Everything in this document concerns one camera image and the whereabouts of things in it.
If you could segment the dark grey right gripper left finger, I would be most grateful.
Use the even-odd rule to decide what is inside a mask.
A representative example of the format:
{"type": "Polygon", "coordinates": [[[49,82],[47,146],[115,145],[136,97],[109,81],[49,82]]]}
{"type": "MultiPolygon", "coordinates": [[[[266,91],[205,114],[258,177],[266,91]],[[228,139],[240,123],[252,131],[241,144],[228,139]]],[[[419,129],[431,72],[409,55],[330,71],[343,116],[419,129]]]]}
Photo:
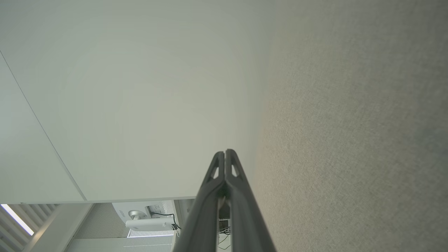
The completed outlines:
{"type": "Polygon", "coordinates": [[[215,153],[173,252],[216,252],[224,161],[224,152],[215,153]]]}

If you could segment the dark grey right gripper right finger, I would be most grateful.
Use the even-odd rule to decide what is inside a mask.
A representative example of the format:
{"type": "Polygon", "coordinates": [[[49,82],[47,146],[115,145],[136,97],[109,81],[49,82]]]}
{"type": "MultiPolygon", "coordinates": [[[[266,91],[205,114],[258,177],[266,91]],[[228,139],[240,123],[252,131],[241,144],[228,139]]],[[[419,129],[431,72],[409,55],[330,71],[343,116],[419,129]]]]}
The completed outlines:
{"type": "Polygon", "coordinates": [[[226,150],[232,252],[277,252],[242,164],[233,149],[226,150]]]}

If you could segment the white ceiling projector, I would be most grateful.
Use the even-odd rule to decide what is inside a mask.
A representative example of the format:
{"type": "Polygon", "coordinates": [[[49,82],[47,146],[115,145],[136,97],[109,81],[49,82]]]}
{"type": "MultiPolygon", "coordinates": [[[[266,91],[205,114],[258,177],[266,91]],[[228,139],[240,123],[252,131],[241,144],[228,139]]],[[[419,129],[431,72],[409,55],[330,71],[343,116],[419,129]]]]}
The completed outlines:
{"type": "Polygon", "coordinates": [[[125,226],[133,231],[175,231],[173,200],[112,203],[125,226]]]}

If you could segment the wide white partition panel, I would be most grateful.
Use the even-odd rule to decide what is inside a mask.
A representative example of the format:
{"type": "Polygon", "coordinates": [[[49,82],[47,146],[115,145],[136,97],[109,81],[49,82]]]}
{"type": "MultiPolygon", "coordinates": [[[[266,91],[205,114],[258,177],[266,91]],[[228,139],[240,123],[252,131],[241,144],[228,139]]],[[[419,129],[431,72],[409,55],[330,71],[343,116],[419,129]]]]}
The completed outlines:
{"type": "Polygon", "coordinates": [[[253,182],[274,0],[0,0],[0,53],[85,200],[253,182]]]}

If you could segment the grey ceiling louvre slats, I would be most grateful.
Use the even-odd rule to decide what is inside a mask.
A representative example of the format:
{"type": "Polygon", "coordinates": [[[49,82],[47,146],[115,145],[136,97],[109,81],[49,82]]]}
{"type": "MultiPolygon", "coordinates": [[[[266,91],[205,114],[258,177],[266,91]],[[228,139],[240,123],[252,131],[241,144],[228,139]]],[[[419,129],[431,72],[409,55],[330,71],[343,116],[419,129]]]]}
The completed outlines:
{"type": "Polygon", "coordinates": [[[35,232],[30,236],[0,206],[0,252],[22,252],[49,219],[57,204],[10,204],[22,220],[35,232]]]}

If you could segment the narrow white partition panel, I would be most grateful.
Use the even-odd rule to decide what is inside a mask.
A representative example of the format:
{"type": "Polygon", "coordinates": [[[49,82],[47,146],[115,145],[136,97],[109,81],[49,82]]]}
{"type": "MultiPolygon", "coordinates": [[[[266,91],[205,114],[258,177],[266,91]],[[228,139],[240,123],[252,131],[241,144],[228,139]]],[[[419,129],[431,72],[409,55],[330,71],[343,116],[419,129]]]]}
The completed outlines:
{"type": "Polygon", "coordinates": [[[83,201],[0,53],[0,204],[83,201]]]}

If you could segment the bright ceiling light strip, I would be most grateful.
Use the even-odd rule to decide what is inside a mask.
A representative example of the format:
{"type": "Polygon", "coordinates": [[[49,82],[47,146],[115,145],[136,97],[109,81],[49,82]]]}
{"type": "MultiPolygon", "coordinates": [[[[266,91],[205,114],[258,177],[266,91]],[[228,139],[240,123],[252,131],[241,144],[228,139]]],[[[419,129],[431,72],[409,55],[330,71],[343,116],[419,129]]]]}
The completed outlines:
{"type": "Polygon", "coordinates": [[[21,219],[17,215],[17,213],[7,204],[0,204],[0,206],[18,223],[19,226],[21,226],[22,229],[24,229],[30,236],[34,235],[34,231],[32,228],[27,225],[27,223],[24,222],[24,220],[21,219]]]}

